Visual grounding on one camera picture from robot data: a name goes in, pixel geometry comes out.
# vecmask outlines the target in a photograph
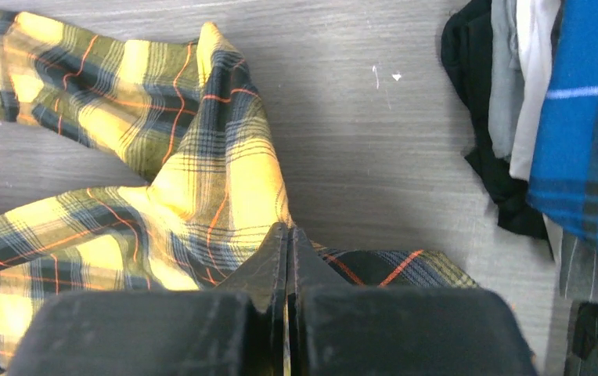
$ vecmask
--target plaid fabric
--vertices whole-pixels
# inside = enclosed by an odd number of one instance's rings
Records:
[[[342,251],[317,244],[313,246],[324,261],[355,285],[477,286],[439,251]]]
[[[149,181],[0,215],[0,372],[49,296],[213,287],[273,223],[293,226],[260,96],[212,23],[185,44],[119,42],[0,11],[0,120],[115,154]],[[439,253],[376,257],[389,282],[423,270],[418,285],[474,285]]]
[[[528,202],[598,251],[598,1],[569,0]]]

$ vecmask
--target black plastic part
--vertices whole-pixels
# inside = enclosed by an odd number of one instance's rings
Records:
[[[513,314],[480,289],[312,288],[301,374],[536,375]]]
[[[293,230],[291,241],[288,244],[288,270],[287,270],[287,309],[290,365],[292,374],[301,374],[302,360],[308,354],[303,352],[301,342],[303,339],[303,318],[301,317],[301,293],[310,287],[329,289],[332,287],[354,288],[343,279],[335,270],[315,253],[311,241],[303,230]]]
[[[583,304],[578,308],[571,351],[580,359],[587,359],[596,346],[598,305]]]
[[[216,291],[237,291],[250,296],[257,311],[254,343],[247,346],[257,360],[256,374],[283,374],[283,310],[287,278],[287,227],[276,223],[258,250]]]
[[[9,376],[257,374],[244,293],[80,292],[38,311]]]

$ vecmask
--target wood grain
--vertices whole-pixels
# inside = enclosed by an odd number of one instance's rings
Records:
[[[366,3],[0,0],[0,8],[168,42],[215,21],[265,98],[290,209],[308,234],[333,247],[446,252],[515,307],[539,370],[562,374],[570,303],[556,296],[546,245],[495,226],[462,157],[472,131],[437,42],[465,1]],[[141,183],[111,156],[0,125],[0,214],[70,189]]]

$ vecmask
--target hanging clothes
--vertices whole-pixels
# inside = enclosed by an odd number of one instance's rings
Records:
[[[441,62],[456,93],[470,111],[476,146],[465,160],[481,177],[498,206],[497,225],[520,235],[547,240],[541,214],[525,201],[527,182],[509,176],[509,164],[496,158],[488,133],[492,72],[491,0],[472,0],[446,23]]]
[[[528,202],[598,252],[598,1],[564,6]]]
[[[518,115],[509,169],[516,179],[529,180],[541,106],[553,70],[550,36],[559,10],[560,0],[517,2],[518,52],[524,77],[524,99]]]

